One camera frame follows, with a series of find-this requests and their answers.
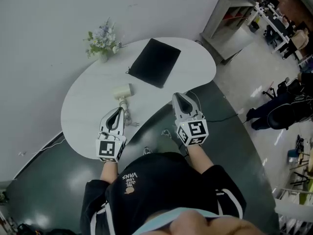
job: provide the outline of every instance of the red wall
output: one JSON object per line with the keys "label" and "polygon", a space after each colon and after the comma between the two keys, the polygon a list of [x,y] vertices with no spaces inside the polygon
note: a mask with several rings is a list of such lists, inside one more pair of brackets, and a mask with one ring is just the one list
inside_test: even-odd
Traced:
{"label": "red wall", "polygon": [[293,20],[298,26],[301,22],[305,22],[311,31],[313,31],[313,15],[302,3],[301,0],[278,0],[279,9],[290,20]]}

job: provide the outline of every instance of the dark green floor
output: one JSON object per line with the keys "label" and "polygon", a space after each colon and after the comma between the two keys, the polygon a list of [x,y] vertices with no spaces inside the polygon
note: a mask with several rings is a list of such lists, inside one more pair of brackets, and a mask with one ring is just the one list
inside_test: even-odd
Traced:
{"label": "dark green floor", "polygon": [[[193,90],[208,120],[235,114],[214,82]],[[193,94],[188,95],[197,100]],[[172,106],[166,105],[137,132],[118,164],[122,171],[142,155],[142,149],[157,146],[163,129],[174,135]],[[213,163],[222,165],[242,191],[247,209],[244,218],[265,233],[279,230],[274,199],[262,162],[238,117],[208,123],[209,137],[203,145]],[[103,164],[78,155],[63,142],[41,154],[7,189],[9,211],[18,222],[49,231],[54,228],[79,232],[80,209],[87,181],[96,179]]]}

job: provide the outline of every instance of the shoe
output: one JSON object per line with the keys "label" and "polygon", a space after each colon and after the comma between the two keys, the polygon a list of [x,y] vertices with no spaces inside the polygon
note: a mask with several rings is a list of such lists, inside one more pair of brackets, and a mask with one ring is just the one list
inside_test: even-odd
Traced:
{"label": "shoe", "polygon": [[152,153],[152,150],[149,147],[146,146],[143,148],[143,155],[147,155],[150,153]]}
{"label": "shoe", "polygon": [[170,131],[168,129],[163,130],[161,135],[162,136],[168,136],[170,139],[172,139],[172,134],[170,133]]}
{"label": "shoe", "polygon": [[255,111],[255,108],[252,108],[248,111],[248,113],[246,114],[246,121],[250,121],[251,119],[253,119],[253,117],[251,116],[251,114]]}

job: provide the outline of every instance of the kidney-shaped table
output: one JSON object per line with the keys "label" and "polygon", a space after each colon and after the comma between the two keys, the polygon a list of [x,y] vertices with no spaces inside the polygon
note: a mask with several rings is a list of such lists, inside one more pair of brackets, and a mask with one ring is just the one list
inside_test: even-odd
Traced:
{"label": "kidney-shaped table", "polygon": [[133,122],[140,125],[125,126],[124,135],[130,141],[154,113],[172,100],[173,93],[184,93],[213,80],[216,65],[204,47],[183,38],[155,39],[181,50],[162,89],[125,73],[149,39],[128,44],[104,64],[94,62],[69,89],[62,106],[61,125],[67,142],[80,155],[97,159],[95,140],[100,120],[119,106],[113,88],[132,84],[134,89],[127,102]]}

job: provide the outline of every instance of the person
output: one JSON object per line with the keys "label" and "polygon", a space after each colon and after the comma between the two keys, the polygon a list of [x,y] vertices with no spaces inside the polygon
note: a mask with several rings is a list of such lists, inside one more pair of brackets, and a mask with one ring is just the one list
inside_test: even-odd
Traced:
{"label": "person", "polygon": [[157,152],[145,147],[121,174],[104,163],[100,180],[86,184],[82,234],[263,234],[241,219],[246,202],[225,170],[201,146],[187,150],[191,166],[164,130]]}
{"label": "person", "polygon": [[271,101],[265,103],[257,109],[250,109],[246,115],[246,120],[250,121],[253,118],[258,118],[252,123],[251,127],[254,130],[269,129],[267,117],[272,110],[283,105],[293,104],[296,121],[302,121],[309,118],[313,114],[313,73],[299,73],[297,77],[299,86],[294,89],[286,89],[277,95]]}
{"label": "person", "polygon": [[291,54],[295,53],[296,50],[301,50],[305,46],[307,46],[309,42],[309,30],[305,28],[304,30],[296,31],[295,35],[291,37],[289,43],[284,44],[280,49],[279,52],[282,53],[284,50],[288,48],[288,51],[284,54],[283,59],[285,60]]}
{"label": "person", "polygon": [[[288,18],[286,16],[282,16],[282,17],[277,17],[282,24],[285,26],[285,28],[287,29],[289,27],[289,21]],[[267,31],[265,34],[265,40],[268,44],[271,44],[274,40],[279,38],[279,34],[273,30],[273,28],[270,25],[267,25]]]}

